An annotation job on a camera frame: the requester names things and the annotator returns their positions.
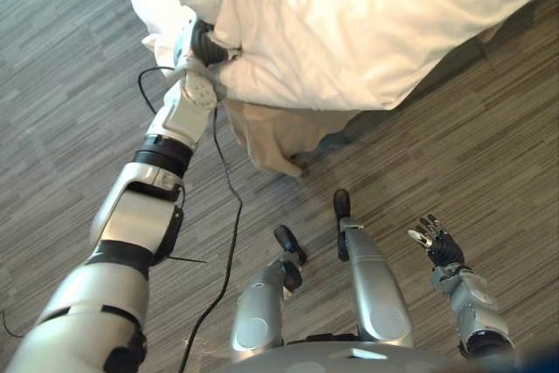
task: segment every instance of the black cable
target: black cable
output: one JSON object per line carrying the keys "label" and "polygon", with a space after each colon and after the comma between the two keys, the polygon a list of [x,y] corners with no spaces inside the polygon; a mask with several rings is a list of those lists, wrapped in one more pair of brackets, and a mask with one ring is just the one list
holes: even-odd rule
{"label": "black cable", "polygon": [[216,299],[208,306],[208,308],[200,315],[192,332],[190,332],[190,338],[186,345],[186,349],[184,350],[183,359],[181,361],[181,366],[178,369],[179,373],[184,373],[186,369],[186,362],[189,360],[190,351],[192,350],[192,344],[194,343],[194,338],[202,325],[202,322],[206,319],[206,317],[211,313],[211,311],[217,306],[217,304],[223,299],[225,296],[225,292],[227,291],[227,286],[229,286],[229,278],[231,277],[231,265],[233,262],[233,254],[235,253],[235,244],[237,244],[237,233],[238,233],[238,222],[241,217],[241,211],[243,210],[243,200],[239,196],[239,194],[235,191],[231,184],[231,177],[229,174],[229,168],[227,166],[227,161],[224,158],[224,154],[219,147],[219,142],[217,141],[217,108],[213,110],[213,141],[216,144],[217,153],[219,154],[219,158],[221,159],[221,163],[224,165],[224,173],[225,173],[225,180],[227,181],[227,186],[229,187],[229,191],[231,194],[237,199],[238,201],[238,208],[237,208],[237,216],[235,217],[235,225],[233,226],[233,236],[231,238],[231,245],[229,248],[229,255],[227,256],[227,266],[225,268],[225,278],[224,283],[221,286],[221,290],[217,295]]}
{"label": "black cable", "polygon": [[192,259],[192,258],[182,258],[182,257],[173,257],[169,255],[168,259],[176,259],[177,261],[187,261],[187,262],[199,262],[201,264],[208,264],[208,261],[203,261],[201,259]]}
{"label": "black cable", "polygon": [[157,114],[157,112],[155,111],[155,108],[153,108],[153,106],[151,105],[151,102],[149,101],[148,96],[146,95],[146,92],[143,90],[143,83],[141,81],[141,78],[143,77],[144,74],[152,72],[154,70],[175,70],[175,67],[154,66],[154,67],[150,67],[149,69],[142,70],[140,72],[140,74],[138,75],[138,86],[140,87],[141,96],[143,97],[143,100],[146,101],[146,104],[148,105],[151,112],[154,113],[154,115],[155,115],[155,114]]}
{"label": "black cable", "polygon": [[2,311],[2,324],[3,324],[3,328],[6,330],[6,332],[8,333],[8,335],[13,336],[14,338],[23,338],[25,337],[25,335],[20,335],[20,334],[16,334],[14,332],[11,332],[11,330],[8,328],[8,325],[6,325],[6,313],[3,310]]}

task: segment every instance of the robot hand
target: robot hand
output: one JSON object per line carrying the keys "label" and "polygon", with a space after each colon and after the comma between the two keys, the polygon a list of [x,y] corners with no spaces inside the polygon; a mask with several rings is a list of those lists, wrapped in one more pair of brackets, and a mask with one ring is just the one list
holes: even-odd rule
{"label": "robot hand", "polygon": [[464,254],[443,225],[432,214],[427,219],[420,218],[424,226],[418,224],[408,235],[427,250],[427,256],[435,266],[448,266],[452,263],[464,264]]}

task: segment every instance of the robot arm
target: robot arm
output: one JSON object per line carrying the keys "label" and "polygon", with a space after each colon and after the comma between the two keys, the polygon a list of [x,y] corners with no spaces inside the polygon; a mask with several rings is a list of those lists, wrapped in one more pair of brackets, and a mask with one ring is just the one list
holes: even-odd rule
{"label": "robot arm", "polygon": [[435,265],[431,285],[446,294],[457,317],[460,350],[468,358],[483,358],[512,349],[507,322],[487,292],[487,281],[464,265],[464,254],[433,216],[421,218],[408,234],[425,250]]}
{"label": "robot arm", "polygon": [[93,220],[93,253],[59,286],[9,373],[138,370],[146,355],[148,271],[173,250],[183,221],[175,201],[216,106],[204,66],[190,58],[185,68]]}

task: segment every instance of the floor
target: floor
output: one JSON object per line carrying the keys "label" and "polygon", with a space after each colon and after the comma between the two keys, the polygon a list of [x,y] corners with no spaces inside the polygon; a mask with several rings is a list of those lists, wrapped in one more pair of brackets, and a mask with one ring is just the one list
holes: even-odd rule
{"label": "floor", "polygon": [[[135,85],[154,61],[128,0],[0,0],[0,308],[28,330],[56,285],[88,254],[93,214],[150,121]],[[310,257],[285,305],[285,339],[355,332],[349,268],[336,259],[331,196],[347,188],[410,307],[417,345],[457,356],[430,261],[405,231],[442,218],[483,273],[520,348],[557,340],[559,2],[484,58],[391,113],[365,113],[303,156],[299,179],[258,172],[222,115],[218,137],[245,201],[231,285],[202,326],[189,371],[227,364],[236,300],[278,254],[287,224]],[[153,98],[162,81],[148,83]],[[217,294],[236,204],[208,133],[186,175],[176,255],[151,273],[142,372],[176,371],[195,319]],[[0,368],[18,340],[0,332]]]}

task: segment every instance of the white sheet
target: white sheet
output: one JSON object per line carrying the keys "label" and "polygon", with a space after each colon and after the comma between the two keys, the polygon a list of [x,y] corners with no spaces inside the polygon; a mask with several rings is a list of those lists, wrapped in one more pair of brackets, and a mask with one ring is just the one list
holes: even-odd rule
{"label": "white sheet", "polygon": [[192,16],[215,25],[233,61],[214,69],[229,97],[276,107],[392,109],[454,47],[529,0],[131,0],[171,64]]}

